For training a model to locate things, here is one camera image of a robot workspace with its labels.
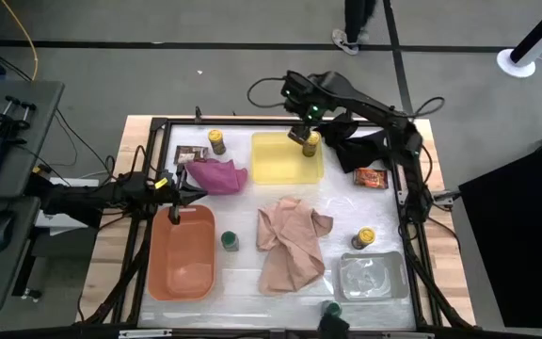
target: gray floor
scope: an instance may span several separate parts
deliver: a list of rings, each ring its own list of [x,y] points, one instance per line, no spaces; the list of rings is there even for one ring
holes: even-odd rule
[[[195,105],[204,114],[284,114],[280,109],[260,110],[249,105],[246,89],[260,77],[282,75],[287,69],[339,71],[361,91],[386,104],[402,106],[392,52],[347,56],[340,51],[305,50],[308,44],[329,43],[331,28],[343,25],[341,0],[9,2],[35,40],[302,44],[301,51],[215,50],[210,46],[167,50],[40,48],[39,79],[67,85],[60,108],[76,131],[103,155],[116,154],[127,115],[192,114]],[[542,18],[542,0],[391,2],[403,45],[510,46]],[[370,43],[390,44],[382,6],[370,29]],[[21,38],[0,8],[0,39]],[[29,49],[0,48],[0,53],[27,72],[32,70]],[[525,155],[542,138],[542,63],[537,63],[532,78],[517,80],[499,71],[495,57],[489,53],[403,54],[413,106],[435,95],[447,100],[444,109],[430,119],[449,188]],[[278,91],[277,84],[269,84],[253,95],[261,103],[274,103],[279,99]],[[101,170],[85,147],[77,147],[79,161],[73,168],[60,168],[63,175]],[[63,162],[72,157],[71,149],[66,135],[54,125],[41,155]],[[454,222],[463,243],[477,322],[502,330],[462,206],[455,209]],[[42,326],[43,321],[71,323],[78,286],[84,280],[81,269],[76,264],[68,279],[61,281],[50,274],[45,281],[46,290],[74,291],[60,292],[59,298],[47,303],[62,315],[40,314],[24,304],[6,307],[24,312],[28,327]],[[19,324],[13,315],[12,311],[3,312],[0,323]]]

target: black panel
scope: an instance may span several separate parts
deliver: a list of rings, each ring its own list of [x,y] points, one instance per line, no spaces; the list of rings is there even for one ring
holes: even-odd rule
[[[504,325],[542,328],[542,150],[459,189]]]

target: beige cloth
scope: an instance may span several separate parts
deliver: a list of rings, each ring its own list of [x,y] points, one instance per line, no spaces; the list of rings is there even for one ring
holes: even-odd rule
[[[259,280],[261,293],[294,292],[322,277],[326,267],[317,237],[328,234],[333,222],[294,198],[260,209],[256,245],[269,250]]]

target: white tabletop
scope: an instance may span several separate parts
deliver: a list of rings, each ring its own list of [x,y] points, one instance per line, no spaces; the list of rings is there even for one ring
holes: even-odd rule
[[[167,169],[173,165],[178,145],[209,146],[208,131],[220,129],[227,147],[221,156],[209,157],[221,161],[233,159],[236,168],[250,171],[251,136],[255,132],[287,133],[289,127],[279,126],[172,126],[167,155]],[[377,127],[360,127],[355,137],[378,131]],[[340,295],[338,260],[346,252],[398,251],[403,255],[403,243],[397,233],[398,216],[394,184],[389,176],[389,189],[371,189],[353,184],[353,174],[344,174],[335,152],[325,144],[324,178],[317,185],[261,186],[250,178],[244,190],[231,196],[208,196],[196,202],[208,206],[215,214],[216,281],[212,292],[203,300],[189,302],[157,301],[144,290],[139,328],[285,328],[315,330],[319,325],[321,303],[336,299],[343,306],[342,318],[351,330],[383,331],[413,330],[415,320],[410,295],[404,299],[352,302]],[[379,162],[372,165],[381,168]],[[296,293],[278,297],[261,295],[258,280],[267,252],[256,249],[258,209],[284,196],[303,199],[322,215],[334,217],[330,234],[319,244],[326,264],[323,279]],[[364,250],[354,250],[350,239],[361,227],[375,230],[374,244]],[[237,233],[240,250],[227,252],[220,244],[225,231]]]

